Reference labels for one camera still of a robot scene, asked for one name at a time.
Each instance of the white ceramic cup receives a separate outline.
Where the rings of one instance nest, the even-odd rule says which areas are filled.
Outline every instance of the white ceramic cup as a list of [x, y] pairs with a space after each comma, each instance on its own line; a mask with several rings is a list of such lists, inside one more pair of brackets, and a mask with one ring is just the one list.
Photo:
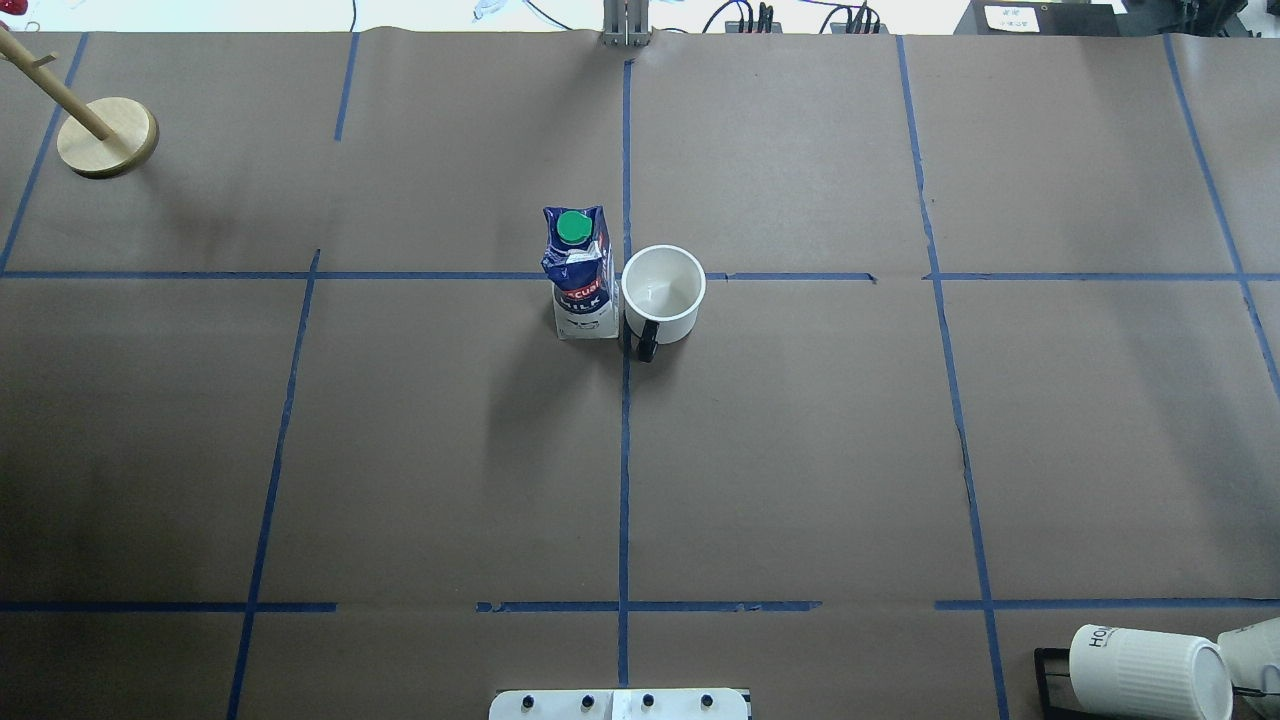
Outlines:
[[687, 250], [654, 245], [632, 255], [622, 268], [622, 299], [627, 327], [640, 337], [636, 357], [652, 363], [659, 345], [689, 334], [705, 295], [707, 274]]
[[1084, 625], [1071, 639], [1071, 688], [1088, 712], [1229, 720], [1231, 676], [1206, 638]]
[[[1280, 618], [1217, 637], [1231, 682], [1242, 688], [1280, 693]], [[1267, 720], [1280, 720], [1280, 696], [1245, 697]]]

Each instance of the wooden peg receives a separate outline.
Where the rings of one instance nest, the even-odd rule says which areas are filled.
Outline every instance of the wooden peg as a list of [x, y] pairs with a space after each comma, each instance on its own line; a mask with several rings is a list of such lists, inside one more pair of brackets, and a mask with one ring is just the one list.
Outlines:
[[3, 27], [0, 55], [70, 115], [58, 132], [58, 154], [77, 173], [90, 178], [114, 177], [141, 165], [155, 151], [159, 127], [141, 102], [104, 97], [86, 104], [45, 67], [54, 55], [37, 59]]

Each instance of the blue tape line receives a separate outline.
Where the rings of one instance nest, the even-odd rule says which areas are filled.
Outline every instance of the blue tape line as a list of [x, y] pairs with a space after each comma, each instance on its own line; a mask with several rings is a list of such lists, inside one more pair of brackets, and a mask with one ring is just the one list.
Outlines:
[[783, 600], [783, 601], [744, 601], [744, 602], [716, 602], [716, 601], [648, 601], [631, 602], [634, 612], [809, 612], [822, 607], [822, 602], [815, 600]]
[[321, 281], [545, 281], [545, 273], [489, 273], [474, 270], [328, 270]]
[[[244, 612], [243, 602], [0, 602], [0, 612]], [[337, 612], [335, 602], [264, 602], [259, 612]]]
[[[705, 273], [709, 281], [838, 281], [870, 282], [870, 273]], [[296, 270], [10, 270], [22, 281], [305, 281]], [[929, 273], [920, 279], [943, 282], [1238, 282], [1234, 273]], [[1244, 273], [1248, 282], [1280, 282], [1280, 273]], [[317, 281], [543, 281], [543, 273], [486, 270], [325, 270]]]
[[1233, 273], [929, 273], [923, 279], [1082, 281], [1082, 282], [1235, 282]]
[[5, 277], [38, 281], [305, 281], [306, 273], [186, 270], [14, 270]]
[[[1277, 598], [1262, 597], [1091, 597], [1064, 600], [997, 600], [996, 610], [1125, 610], [1125, 609], [1219, 609], [1280, 607]], [[942, 612], [973, 612], [986, 607], [980, 600], [940, 600], [933, 609]]]
[[333, 128], [334, 142], [342, 142], [342, 131], [347, 124], [347, 102], [351, 100], [351, 79], [356, 74], [356, 51], [360, 49], [360, 33], [351, 33], [351, 49], [347, 51], [347, 78], [342, 81], [342, 102], [338, 105], [338, 123]]
[[969, 496], [969, 532], [973, 536], [973, 555], [978, 566], [978, 587], [984, 603], [983, 619], [987, 625], [987, 651], [991, 656], [991, 674], [996, 688], [996, 707], [1001, 720], [1009, 720], [1009, 696], [1005, 691], [1004, 661], [1000, 657], [1000, 635], [996, 629], [996, 611], [991, 603], [991, 577], [987, 571], [987, 551], [982, 537], [982, 519], [978, 514], [978, 492], [973, 483], [973, 464], [969, 457], [969, 434], [964, 424], [964, 407], [960, 404], [960, 382], [956, 375], [955, 355], [951, 348], [951, 328], [947, 325], [946, 299], [942, 295], [942, 281], [938, 263], [938, 250], [933, 238], [933, 222], [929, 219], [929, 206], [924, 197], [924, 163], [920, 156], [920, 136], [915, 124], [915, 104], [911, 100], [911, 78], [906, 68], [906, 46], [902, 36], [897, 41], [897, 65], [902, 79], [902, 102], [906, 108], [906, 126], [911, 140], [911, 160], [915, 167], [915, 187], [920, 201], [920, 220], [924, 223], [924, 237], [929, 254], [929, 270], [933, 274], [933, 302], [938, 313], [938, 329], [942, 334], [942, 356], [947, 368], [947, 386], [951, 392], [951, 414], [956, 433], [960, 437], [960, 456], [964, 461], [965, 492]]
[[[81, 58], [84, 56], [84, 47], [88, 45], [88, 33], [81, 33], [79, 45], [76, 46], [76, 55], [72, 56], [72, 65], [67, 69], [67, 78], [63, 85], [70, 87], [76, 82], [76, 70], [79, 69]], [[40, 141], [40, 150], [36, 152], [36, 161], [31, 164], [31, 174], [27, 176], [27, 186], [22, 190], [22, 199], [18, 200], [18, 209], [14, 210], [13, 222], [9, 223], [9, 236], [4, 241], [4, 250], [0, 250], [0, 277], [5, 275], [9, 266], [9, 256], [13, 255], [13, 246], [18, 241], [18, 232], [22, 229], [22, 219], [27, 215], [27, 204], [31, 202], [31, 193], [36, 190], [36, 178], [40, 177], [40, 168], [45, 164], [45, 155], [49, 145], [54, 140], [54, 131], [58, 128], [58, 119], [63, 117], [63, 108], [54, 104], [54, 113], [49, 117], [49, 126], [45, 128], [45, 138]]]
[[477, 602], [476, 612], [617, 612], [618, 603], [602, 602]]
[[709, 281], [854, 281], [876, 282], [870, 273], [707, 273]]
[[337, 602], [260, 602], [255, 609], [255, 612], [326, 614], [337, 611]]
[[1271, 352], [1271, 342], [1267, 341], [1267, 332], [1262, 327], [1262, 318], [1258, 315], [1257, 302], [1253, 301], [1253, 290], [1245, 279], [1244, 264], [1240, 261], [1240, 252], [1235, 246], [1235, 236], [1231, 234], [1231, 225], [1226, 222], [1226, 213], [1222, 210], [1222, 199], [1217, 193], [1217, 183], [1213, 182], [1213, 173], [1208, 168], [1204, 158], [1204, 149], [1201, 146], [1199, 132], [1196, 129], [1196, 119], [1192, 118], [1192, 106], [1187, 101], [1187, 92], [1183, 90], [1183, 77], [1178, 70], [1178, 58], [1174, 54], [1172, 37], [1165, 33], [1165, 59], [1169, 60], [1169, 72], [1174, 79], [1174, 91], [1178, 94], [1178, 104], [1183, 109], [1183, 119], [1187, 122], [1187, 132], [1192, 138], [1192, 149], [1196, 150], [1196, 160], [1199, 163], [1201, 174], [1204, 176], [1204, 187], [1208, 188], [1208, 197], [1213, 204], [1213, 214], [1217, 215], [1217, 225], [1222, 231], [1222, 240], [1226, 241], [1226, 251], [1231, 256], [1231, 268], [1235, 269], [1240, 281], [1240, 293], [1244, 295], [1244, 306], [1249, 310], [1249, 320], [1253, 323], [1253, 334], [1262, 351], [1262, 361], [1267, 366], [1267, 375], [1271, 378], [1271, 391], [1276, 400], [1280, 400], [1280, 372], [1276, 369], [1276, 359]]
[[631, 65], [622, 63], [622, 260], [631, 258]]
[[[631, 67], [622, 63], [622, 263], [631, 259]], [[622, 433], [618, 470], [618, 687], [631, 684], [631, 630], [627, 615], [631, 593], [631, 352], [622, 355]]]
[[[627, 612], [809, 612], [822, 607], [815, 600], [782, 601], [628, 601]], [[612, 601], [534, 601], [534, 602], [477, 602], [476, 612], [616, 612], [618, 603]]]
[[298, 360], [302, 357], [302, 341], [307, 334], [307, 318], [311, 314], [311, 296], [316, 288], [316, 268], [320, 265], [320, 251], [311, 256], [311, 269], [307, 272], [307, 290], [302, 295], [302, 313], [298, 315], [298, 333], [293, 341], [293, 360], [289, 364], [289, 382], [284, 388], [284, 406], [280, 410], [280, 429], [275, 436], [275, 456], [271, 460], [271, 480], [266, 486], [266, 502], [262, 507], [262, 527], [257, 534], [257, 552], [253, 556], [253, 574], [248, 584], [248, 602], [244, 607], [244, 623], [241, 626], [241, 644], [236, 653], [236, 674], [232, 676], [230, 698], [227, 702], [227, 720], [236, 720], [239, 712], [239, 696], [244, 684], [244, 667], [248, 662], [248, 647], [253, 637], [253, 614], [257, 611], [257, 593], [262, 584], [262, 566], [266, 562], [266, 544], [271, 537], [271, 516], [275, 512], [275, 493], [280, 487], [280, 469], [284, 465], [284, 439], [289, 432], [289, 419], [293, 415], [293, 396], [298, 386]]
[[618, 687], [630, 683], [630, 620], [631, 600], [631, 352], [622, 355], [622, 434], [618, 469]]

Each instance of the table surface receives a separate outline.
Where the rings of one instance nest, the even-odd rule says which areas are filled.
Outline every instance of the table surface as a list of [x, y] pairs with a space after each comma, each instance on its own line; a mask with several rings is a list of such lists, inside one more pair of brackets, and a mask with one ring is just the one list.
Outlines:
[[[83, 179], [5, 76], [5, 717], [1028, 719], [1280, 614], [1270, 41], [24, 40], [161, 129]], [[708, 270], [652, 365], [556, 340], [593, 204]]]

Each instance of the mug handle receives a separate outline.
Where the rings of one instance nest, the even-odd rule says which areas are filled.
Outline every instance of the mug handle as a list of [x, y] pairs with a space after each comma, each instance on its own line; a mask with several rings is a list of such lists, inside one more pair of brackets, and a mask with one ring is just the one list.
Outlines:
[[636, 359], [641, 363], [653, 363], [653, 356], [658, 354], [658, 323], [644, 322], [644, 332], [640, 333], [640, 343], [636, 345]]

